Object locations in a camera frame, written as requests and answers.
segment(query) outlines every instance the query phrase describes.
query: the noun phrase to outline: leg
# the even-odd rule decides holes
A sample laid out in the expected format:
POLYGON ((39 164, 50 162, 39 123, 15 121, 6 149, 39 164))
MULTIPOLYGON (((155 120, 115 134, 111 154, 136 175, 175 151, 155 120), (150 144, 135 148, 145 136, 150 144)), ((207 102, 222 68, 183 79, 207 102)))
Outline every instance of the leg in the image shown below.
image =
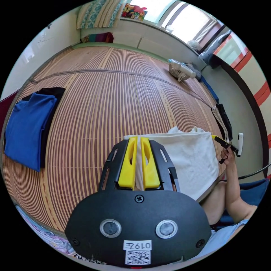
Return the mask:
POLYGON ((201 204, 209 224, 216 224, 225 210, 226 182, 219 182, 210 195, 201 204))

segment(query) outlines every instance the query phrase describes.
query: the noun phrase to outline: black cable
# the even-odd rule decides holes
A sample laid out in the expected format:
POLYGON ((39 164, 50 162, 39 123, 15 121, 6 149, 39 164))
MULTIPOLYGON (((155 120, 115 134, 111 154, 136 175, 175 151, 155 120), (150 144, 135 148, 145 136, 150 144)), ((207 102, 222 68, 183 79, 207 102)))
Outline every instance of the black cable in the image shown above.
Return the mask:
POLYGON ((258 171, 255 171, 255 172, 253 172, 253 173, 251 173, 251 174, 248 174, 248 175, 244 175, 244 176, 239 177, 238 180, 242 180, 242 179, 248 178, 248 177, 250 177, 250 176, 256 175, 256 174, 262 172, 263 170, 265 170, 266 168, 268 168, 268 167, 270 167, 270 166, 271 166, 271 163, 268 164, 267 166, 265 166, 264 168, 258 170, 258 171))

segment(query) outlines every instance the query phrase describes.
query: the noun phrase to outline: screw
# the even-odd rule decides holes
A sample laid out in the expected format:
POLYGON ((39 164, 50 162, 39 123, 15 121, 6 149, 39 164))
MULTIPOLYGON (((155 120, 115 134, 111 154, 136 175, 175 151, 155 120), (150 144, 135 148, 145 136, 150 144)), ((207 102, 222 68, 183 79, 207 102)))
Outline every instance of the screw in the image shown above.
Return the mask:
POLYGON ((196 248, 201 248, 205 244, 205 240, 201 239, 196 243, 196 248))
POLYGON ((142 203, 142 202, 144 201, 144 197, 143 197, 142 195, 137 195, 137 196, 135 197, 135 201, 136 201, 137 203, 142 203))
POLYGON ((75 245, 75 246, 79 245, 79 241, 76 238, 73 238, 71 241, 72 241, 73 245, 75 245))

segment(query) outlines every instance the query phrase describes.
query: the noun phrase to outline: qr code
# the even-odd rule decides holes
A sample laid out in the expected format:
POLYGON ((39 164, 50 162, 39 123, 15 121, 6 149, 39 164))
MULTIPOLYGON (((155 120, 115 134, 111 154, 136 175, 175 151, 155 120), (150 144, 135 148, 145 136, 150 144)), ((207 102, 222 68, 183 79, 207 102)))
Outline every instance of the qr code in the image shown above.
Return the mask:
POLYGON ((151 250, 126 250, 126 265, 149 265, 151 250))

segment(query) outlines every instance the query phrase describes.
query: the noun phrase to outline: yellow plastic part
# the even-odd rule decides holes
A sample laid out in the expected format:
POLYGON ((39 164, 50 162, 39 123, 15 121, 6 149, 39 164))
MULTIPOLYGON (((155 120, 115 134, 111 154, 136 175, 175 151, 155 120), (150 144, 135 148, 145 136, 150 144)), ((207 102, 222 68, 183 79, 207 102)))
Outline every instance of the yellow plastic part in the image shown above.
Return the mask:
POLYGON ((221 138, 217 135, 212 135, 213 140, 215 140, 216 137, 228 144, 228 142, 226 140, 224 140, 223 138, 221 138))
POLYGON ((142 153, 142 171, 143 171, 143 185, 144 190, 147 188, 158 188, 160 186, 160 180, 158 177, 155 161, 153 158, 152 150, 150 147, 150 141, 146 137, 140 138, 141 153, 142 153))
POLYGON ((137 136, 129 138, 118 181, 120 187, 132 188, 132 190, 134 190, 135 187, 136 147, 137 136))

